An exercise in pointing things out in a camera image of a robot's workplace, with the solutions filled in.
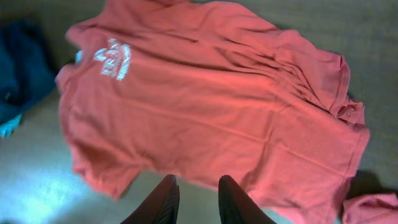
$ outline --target pink t-shirt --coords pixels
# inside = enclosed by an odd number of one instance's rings
[[[397,195],[394,193],[363,195],[344,201],[343,223],[397,224]]]
[[[331,223],[369,139],[349,68],[239,4],[110,0],[57,77],[73,170],[118,198],[143,170],[231,175],[295,223]]]

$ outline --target dark blue fabric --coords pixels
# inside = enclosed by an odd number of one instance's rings
[[[0,28],[0,124],[29,109],[55,86],[40,29],[29,21]]]

